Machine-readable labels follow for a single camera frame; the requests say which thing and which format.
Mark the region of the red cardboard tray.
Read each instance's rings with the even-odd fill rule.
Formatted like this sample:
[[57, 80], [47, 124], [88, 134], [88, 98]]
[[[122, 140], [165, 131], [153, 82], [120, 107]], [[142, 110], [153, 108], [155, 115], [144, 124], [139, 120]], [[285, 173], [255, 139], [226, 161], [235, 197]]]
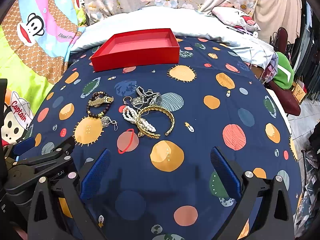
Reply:
[[169, 28], [114, 34], [91, 57], [95, 72], [178, 63], [180, 46]]

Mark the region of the dark red chair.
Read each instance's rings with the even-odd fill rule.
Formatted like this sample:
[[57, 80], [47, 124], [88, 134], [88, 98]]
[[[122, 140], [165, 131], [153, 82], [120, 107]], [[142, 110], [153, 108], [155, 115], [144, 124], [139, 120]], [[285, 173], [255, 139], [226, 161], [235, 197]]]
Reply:
[[[274, 40], [270, 40], [273, 42], [272, 46], [277, 52], [283, 53], [286, 57], [286, 48], [288, 42], [288, 33], [285, 28], [281, 27], [275, 33]], [[266, 69], [261, 67], [252, 67], [252, 71], [255, 76], [264, 84], [266, 88], [271, 89], [275, 92], [280, 104], [283, 107], [283, 110], [286, 114], [299, 116], [301, 113], [299, 102], [296, 97], [293, 95], [291, 88], [288, 90], [284, 90], [280, 88], [278, 85], [274, 83], [272, 80], [274, 76], [278, 72], [278, 68], [273, 68], [269, 65]]]

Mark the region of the colourful monkey cartoon blanket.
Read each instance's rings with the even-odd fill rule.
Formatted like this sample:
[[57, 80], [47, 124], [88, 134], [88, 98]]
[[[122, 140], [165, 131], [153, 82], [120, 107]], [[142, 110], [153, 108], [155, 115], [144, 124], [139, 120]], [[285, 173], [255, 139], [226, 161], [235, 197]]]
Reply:
[[84, 0], [16, 0], [1, 23], [1, 78], [7, 80], [2, 144], [20, 142], [67, 70], [84, 31]]

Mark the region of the gold twisted cuff bangle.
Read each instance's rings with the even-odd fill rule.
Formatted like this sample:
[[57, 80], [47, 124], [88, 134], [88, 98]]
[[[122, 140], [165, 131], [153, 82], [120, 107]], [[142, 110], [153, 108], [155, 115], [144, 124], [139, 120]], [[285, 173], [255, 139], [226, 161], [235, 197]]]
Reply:
[[175, 127], [175, 117], [161, 106], [144, 107], [137, 115], [136, 126], [139, 137], [160, 139], [169, 136]]

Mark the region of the small hoop earring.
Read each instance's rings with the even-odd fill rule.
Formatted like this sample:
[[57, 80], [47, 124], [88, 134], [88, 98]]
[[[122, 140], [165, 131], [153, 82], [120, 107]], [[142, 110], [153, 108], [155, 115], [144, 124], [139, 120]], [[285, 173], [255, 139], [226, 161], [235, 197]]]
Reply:
[[132, 97], [131, 96], [125, 96], [123, 97], [123, 104], [124, 105], [130, 105], [132, 102]]

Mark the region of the pink white plush pillow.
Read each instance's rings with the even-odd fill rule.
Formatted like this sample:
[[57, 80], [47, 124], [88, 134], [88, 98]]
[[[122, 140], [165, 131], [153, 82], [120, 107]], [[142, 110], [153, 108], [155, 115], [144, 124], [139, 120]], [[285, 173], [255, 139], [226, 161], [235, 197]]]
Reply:
[[233, 28], [240, 28], [250, 33], [261, 31], [259, 25], [243, 11], [231, 7], [214, 7], [212, 9], [215, 15], [222, 23]]

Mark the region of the light blue quilt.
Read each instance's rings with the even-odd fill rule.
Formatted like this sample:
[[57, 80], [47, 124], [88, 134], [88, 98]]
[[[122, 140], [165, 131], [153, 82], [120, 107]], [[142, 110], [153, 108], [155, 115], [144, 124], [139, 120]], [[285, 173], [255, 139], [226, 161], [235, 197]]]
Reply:
[[114, 34], [158, 28], [169, 28], [175, 36], [204, 38], [223, 43], [243, 61], [263, 68], [278, 65], [278, 55], [271, 45], [232, 29], [214, 16], [197, 10], [156, 6], [116, 14], [86, 27], [72, 46], [71, 53], [102, 45]]

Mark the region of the navy planet print bedsheet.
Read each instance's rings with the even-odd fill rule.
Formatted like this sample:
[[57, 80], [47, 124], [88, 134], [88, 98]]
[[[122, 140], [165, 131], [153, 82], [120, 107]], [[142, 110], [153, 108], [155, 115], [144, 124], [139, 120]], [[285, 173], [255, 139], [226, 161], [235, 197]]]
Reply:
[[[284, 179], [295, 210], [302, 190], [291, 135], [271, 94], [252, 67], [227, 46], [182, 37], [177, 64], [95, 72], [94, 49], [72, 55], [73, 63], [48, 93], [31, 125], [35, 147], [23, 157], [47, 154], [75, 139], [77, 168], [105, 148], [111, 163], [97, 194], [87, 202], [103, 217], [108, 239], [211, 239], [235, 200], [210, 162], [213, 147], [243, 171]], [[124, 105], [136, 88], [162, 96], [175, 117], [169, 136], [138, 136], [143, 109]], [[118, 123], [103, 128], [101, 118]]]

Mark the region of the silver metal wristwatch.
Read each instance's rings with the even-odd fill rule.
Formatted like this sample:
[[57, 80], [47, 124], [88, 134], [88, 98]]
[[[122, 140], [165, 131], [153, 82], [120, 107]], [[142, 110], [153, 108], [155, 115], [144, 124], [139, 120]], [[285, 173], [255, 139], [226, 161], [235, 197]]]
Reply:
[[154, 92], [151, 89], [145, 90], [141, 86], [136, 88], [137, 96], [130, 100], [131, 105], [136, 109], [142, 109], [147, 106], [160, 106], [162, 96], [159, 92]]

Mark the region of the silver filigree pendant earring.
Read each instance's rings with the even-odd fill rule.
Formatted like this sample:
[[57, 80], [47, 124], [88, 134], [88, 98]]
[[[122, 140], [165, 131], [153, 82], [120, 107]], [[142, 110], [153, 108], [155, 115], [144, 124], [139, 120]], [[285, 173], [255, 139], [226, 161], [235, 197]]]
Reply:
[[114, 131], [118, 130], [118, 123], [116, 120], [112, 120], [109, 116], [103, 116], [101, 118], [101, 124], [103, 128], [107, 128], [112, 125], [114, 127]]

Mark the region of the green white garment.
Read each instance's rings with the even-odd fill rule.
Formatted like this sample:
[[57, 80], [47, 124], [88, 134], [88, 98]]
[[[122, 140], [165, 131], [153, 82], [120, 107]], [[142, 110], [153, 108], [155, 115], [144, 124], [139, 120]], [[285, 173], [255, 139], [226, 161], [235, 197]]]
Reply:
[[278, 72], [272, 79], [276, 85], [284, 90], [291, 88], [295, 72], [288, 58], [281, 52], [276, 52], [278, 55]]

